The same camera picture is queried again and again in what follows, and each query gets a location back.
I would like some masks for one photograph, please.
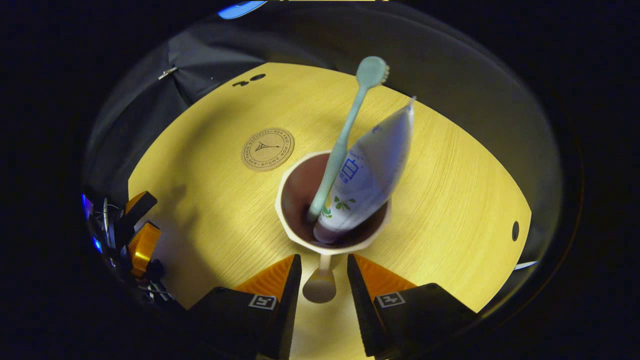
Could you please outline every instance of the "yellow wooden surface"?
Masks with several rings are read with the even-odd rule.
[[[232,86],[257,74],[266,77]],[[305,153],[331,149],[356,89],[348,74],[266,63],[206,95],[152,144],[129,179],[129,193],[148,190],[158,199],[143,221],[163,232],[154,257],[185,308],[215,286],[233,288],[295,253],[302,289],[319,256],[288,240],[274,209],[276,191],[282,173]],[[369,91],[350,144],[407,100],[384,86]],[[415,284],[437,282],[479,311],[516,265],[531,210],[479,142],[419,101],[428,99],[415,103],[412,148],[391,221],[359,254]],[[267,127],[289,130],[295,149],[282,166],[254,172],[242,163],[243,144]],[[516,220],[520,238],[512,241]],[[332,267],[337,295],[331,302],[298,297],[291,359],[365,359],[346,255],[334,256]]]

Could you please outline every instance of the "cup rim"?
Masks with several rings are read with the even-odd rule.
[[[291,175],[291,173],[296,170],[296,168],[298,166],[300,166],[303,162],[307,161],[310,158],[316,157],[318,155],[324,155],[324,154],[329,154],[331,153],[331,150],[325,150],[325,151],[316,151],[316,152],[308,152],[306,153],[304,156],[302,156],[295,164],[291,165],[287,170],[285,170],[284,173],[282,173],[282,178],[280,180],[280,186],[278,187],[278,193],[276,195],[276,203],[275,203],[275,208],[276,208],[276,213],[278,214],[278,218],[280,219],[280,223],[282,224],[282,227],[284,228],[285,232],[287,233],[287,236],[289,237],[290,240],[292,240],[293,242],[299,243],[300,245],[311,249],[315,252],[317,252],[318,254],[321,255],[337,255],[337,254],[345,254],[348,252],[354,252],[354,251],[358,251],[358,250],[362,250],[366,247],[368,247],[369,245],[371,245],[371,243],[373,242],[373,240],[378,237],[378,235],[380,234],[380,232],[382,232],[382,230],[384,230],[386,224],[389,222],[390,217],[391,217],[391,198],[387,199],[387,208],[385,210],[385,216],[382,218],[382,222],[380,223],[380,226],[378,226],[378,228],[364,241],[361,241],[360,243],[357,243],[355,245],[352,246],[348,246],[348,247],[343,247],[343,248],[339,248],[339,249],[327,249],[325,247],[320,247],[314,244],[309,243],[308,241],[304,240],[303,238],[300,238],[292,229],[291,227],[287,224],[287,221],[284,217],[284,214],[282,213],[282,190],[284,189],[284,184],[287,182],[289,176]]]

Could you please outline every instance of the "toothbrush head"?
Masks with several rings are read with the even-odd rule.
[[[389,66],[377,56],[368,56],[360,62],[356,79],[364,88],[372,88],[384,83],[389,77]]]

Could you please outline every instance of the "eiffel tower logo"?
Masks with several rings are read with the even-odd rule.
[[[262,142],[258,142],[258,143],[259,143],[260,145],[258,145],[258,147],[256,147],[256,148],[255,148],[255,150],[256,150],[256,151],[258,151],[258,150],[262,150],[262,149],[264,149],[264,148],[266,148],[266,147],[280,147],[280,146],[278,146],[278,145],[276,145],[276,146],[264,145]]]

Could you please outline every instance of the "mint green toothbrush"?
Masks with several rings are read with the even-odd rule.
[[[311,207],[309,207],[307,221],[315,222],[318,219],[320,211],[324,206],[324,201],[329,195],[329,191],[331,191],[335,177],[340,172],[340,166],[347,157],[349,133],[351,132],[351,127],[356,119],[358,110],[360,110],[364,96],[370,88],[384,83],[387,80],[387,76],[389,76],[389,66],[387,66],[385,60],[377,56],[368,56],[360,62],[358,71],[356,72],[356,79],[358,80],[359,86],[358,93],[353,101],[351,111],[349,111],[342,132],[340,132],[340,136],[338,136],[338,140],[335,142],[329,155],[329,160],[326,163],[326,169],[322,176],[322,182],[320,183],[316,197],[314,197],[314,200],[311,202]]]

